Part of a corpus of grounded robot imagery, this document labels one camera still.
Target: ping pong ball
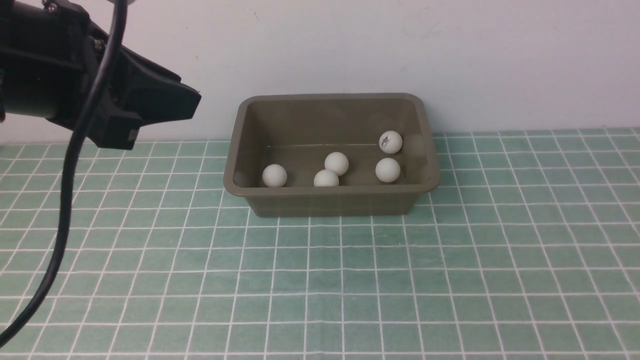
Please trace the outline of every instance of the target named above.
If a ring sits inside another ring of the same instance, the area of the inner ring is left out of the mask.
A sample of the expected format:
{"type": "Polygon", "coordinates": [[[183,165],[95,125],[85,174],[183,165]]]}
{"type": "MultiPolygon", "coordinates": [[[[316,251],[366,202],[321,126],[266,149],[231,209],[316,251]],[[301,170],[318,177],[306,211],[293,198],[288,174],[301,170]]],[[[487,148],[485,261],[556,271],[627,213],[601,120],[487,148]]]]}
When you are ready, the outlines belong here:
{"type": "Polygon", "coordinates": [[[386,131],[378,140],[380,149],[387,154],[395,154],[402,149],[402,136],[393,130],[386,131]]]}
{"type": "Polygon", "coordinates": [[[314,177],[314,186],[338,186],[338,175],[331,170],[320,170],[314,177]]]}
{"type": "Polygon", "coordinates": [[[269,188],[280,188],[287,182],[287,172],[278,164],[271,164],[262,171],[262,182],[269,188]]]}
{"type": "Polygon", "coordinates": [[[332,152],[324,159],[324,168],[342,176],[349,168],[349,159],[341,152],[332,152]]]}
{"type": "Polygon", "coordinates": [[[400,176],[400,164],[392,158],[384,158],[376,165],[376,176],[383,183],[393,183],[400,176]]]}

